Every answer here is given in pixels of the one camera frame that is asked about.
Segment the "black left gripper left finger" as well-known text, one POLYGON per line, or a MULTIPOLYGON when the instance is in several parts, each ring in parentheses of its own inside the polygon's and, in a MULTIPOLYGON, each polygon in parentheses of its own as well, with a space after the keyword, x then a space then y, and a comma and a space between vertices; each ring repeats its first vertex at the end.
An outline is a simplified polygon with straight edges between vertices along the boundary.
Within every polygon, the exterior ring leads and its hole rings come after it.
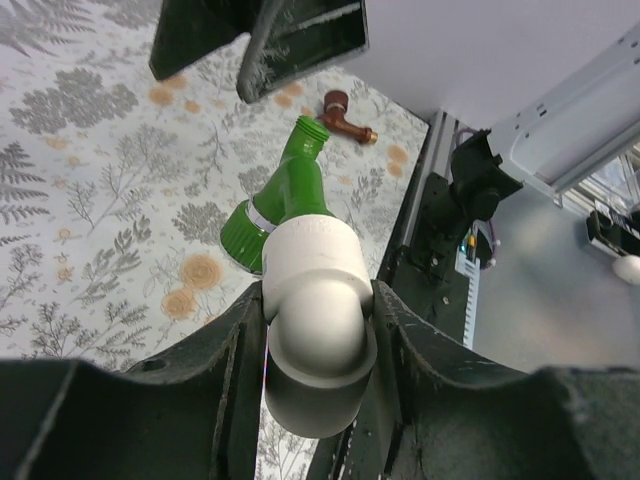
POLYGON ((1 364, 5 479, 250 479, 265 349, 261 286, 123 373, 1 364))

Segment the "white PVC elbow fitting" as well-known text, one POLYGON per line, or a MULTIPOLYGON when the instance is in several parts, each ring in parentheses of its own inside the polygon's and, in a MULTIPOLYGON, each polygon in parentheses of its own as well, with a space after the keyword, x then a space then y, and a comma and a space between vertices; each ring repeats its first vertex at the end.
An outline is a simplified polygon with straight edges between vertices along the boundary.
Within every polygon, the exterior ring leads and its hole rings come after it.
POLYGON ((343 221, 303 215, 268 237, 265 400, 287 431, 327 438, 356 418, 377 357, 373 297, 359 238, 343 221))

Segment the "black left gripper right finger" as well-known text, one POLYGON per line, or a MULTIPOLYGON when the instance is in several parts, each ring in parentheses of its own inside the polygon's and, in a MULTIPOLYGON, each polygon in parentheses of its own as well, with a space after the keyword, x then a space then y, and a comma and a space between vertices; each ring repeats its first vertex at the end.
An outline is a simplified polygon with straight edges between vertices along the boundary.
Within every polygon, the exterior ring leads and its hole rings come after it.
POLYGON ((390 479, 635 479, 639 373, 491 361, 374 286, 376 393, 390 479))

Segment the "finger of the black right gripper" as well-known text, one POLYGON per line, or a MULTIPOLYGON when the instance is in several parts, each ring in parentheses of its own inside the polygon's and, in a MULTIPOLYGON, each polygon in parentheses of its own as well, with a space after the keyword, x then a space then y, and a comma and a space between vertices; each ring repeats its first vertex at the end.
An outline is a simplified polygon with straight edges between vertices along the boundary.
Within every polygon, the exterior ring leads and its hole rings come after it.
POLYGON ((165 81, 239 35, 250 33, 262 0, 164 0, 149 67, 165 81))
POLYGON ((262 1, 237 77, 251 104, 369 48, 363 1, 262 1))

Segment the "green faucet chrome knob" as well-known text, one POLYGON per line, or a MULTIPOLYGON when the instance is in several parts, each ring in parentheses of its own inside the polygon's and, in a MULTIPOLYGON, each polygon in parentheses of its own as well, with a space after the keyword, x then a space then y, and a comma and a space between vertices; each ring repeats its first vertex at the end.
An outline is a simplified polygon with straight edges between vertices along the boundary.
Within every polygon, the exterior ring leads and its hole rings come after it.
POLYGON ((281 223, 308 214, 331 214, 317 162, 328 139, 321 123, 299 116, 276 170, 258 193, 239 203, 221 228, 221 247, 246 271, 262 273, 263 247, 281 223))

